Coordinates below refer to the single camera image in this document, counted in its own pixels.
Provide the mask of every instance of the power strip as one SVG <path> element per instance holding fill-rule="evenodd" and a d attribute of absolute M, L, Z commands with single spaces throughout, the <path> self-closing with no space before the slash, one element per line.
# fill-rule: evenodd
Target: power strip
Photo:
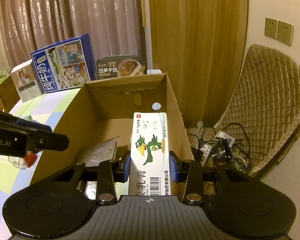
<path fill-rule="evenodd" d="M 208 157 L 209 157 L 209 154 L 210 154 L 210 152 L 211 152 L 211 149 L 212 149 L 212 146 L 209 145 L 209 144 L 207 144 L 207 143 L 203 144 L 203 146 L 200 148 L 200 151 L 203 152 L 203 156 L 202 156 L 202 166 L 205 165 L 205 163 L 206 163 L 206 161 L 207 161 L 207 159 L 208 159 Z"/>

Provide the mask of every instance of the yellow curtain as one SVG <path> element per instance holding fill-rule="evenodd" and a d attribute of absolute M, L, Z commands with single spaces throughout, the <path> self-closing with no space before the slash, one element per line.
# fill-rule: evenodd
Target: yellow curtain
<path fill-rule="evenodd" d="M 248 0 L 150 0 L 154 68 L 167 72 L 186 127 L 215 123 L 244 54 Z"/>

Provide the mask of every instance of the blue box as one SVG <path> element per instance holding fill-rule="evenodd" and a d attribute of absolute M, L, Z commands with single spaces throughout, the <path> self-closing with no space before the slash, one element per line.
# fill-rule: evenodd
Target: blue box
<path fill-rule="evenodd" d="M 80 87 L 95 80 L 88 34 L 45 46 L 31 53 L 31 57 L 45 93 Z"/>

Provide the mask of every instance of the green bird cartoon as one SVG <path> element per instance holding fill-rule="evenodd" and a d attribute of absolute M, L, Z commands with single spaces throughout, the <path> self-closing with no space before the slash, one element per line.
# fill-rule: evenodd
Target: green bird cartoon
<path fill-rule="evenodd" d="M 145 150 L 148 152 L 148 156 L 146 159 L 146 162 L 143 165 L 146 165 L 147 163 L 152 162 L 152 154 L 151 151 L 157 151 L 161 149 L 161 151 L 164 153 L 164 139 L 162 139 L 161 143 L 158 143 L 158 137 L 153 135 L 153 138 L 148 144 L 145 143 L 145 139 L 141 137 L 136 142 L 136 147 L 138 149 L 138 152 L 140 155 L 145 156 Z"/>

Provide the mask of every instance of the red object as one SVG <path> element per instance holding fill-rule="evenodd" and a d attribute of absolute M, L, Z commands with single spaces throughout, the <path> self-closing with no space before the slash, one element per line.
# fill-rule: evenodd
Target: red object
<path fill-rule="evenodd" d="M 28 168 L 30 168 L 32 164 L 34 164 L 36 159 L 37 155 L 35 155 L 33 151 L 27 151 L 26 157 L 23 158 Z"/>

